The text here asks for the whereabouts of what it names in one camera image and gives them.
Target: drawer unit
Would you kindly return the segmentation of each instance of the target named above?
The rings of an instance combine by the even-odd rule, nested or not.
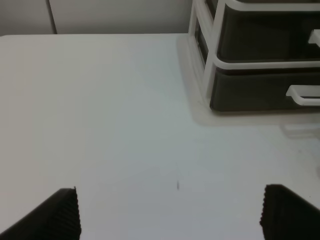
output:
[[[212,110],[320,105],[320,0],[193,0],[189,48]]]

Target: cabinet door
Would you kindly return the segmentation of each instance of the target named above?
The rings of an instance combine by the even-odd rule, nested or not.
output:
[[[58,34],[187,33],[192,0],[50,0]]]
[[[47,3],[45,0],[0,0],[0,36],[52,34]]]

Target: table surface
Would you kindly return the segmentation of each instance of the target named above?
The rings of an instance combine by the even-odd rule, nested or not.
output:
[[[320,207],[320,113],[212,113],[186,34],[0,37],[0,232],[77,187],[82,240],[262,240],[264,188]]]

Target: wall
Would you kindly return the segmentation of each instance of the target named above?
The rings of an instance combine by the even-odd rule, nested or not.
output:
[[[45,0],[0,0],[0,36],[53,32]]]
[[[58,34],[186,33],[192,0],[50,0]]]

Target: white drawer handle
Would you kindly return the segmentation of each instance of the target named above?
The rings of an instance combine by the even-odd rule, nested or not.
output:
[[[315,29],[311,32],[309,43],[317,44],[320,47],[320,29]]]
[[[320,86],[318,85],[291,85],[286,95],[291,96],[301,106],[320,106]]]

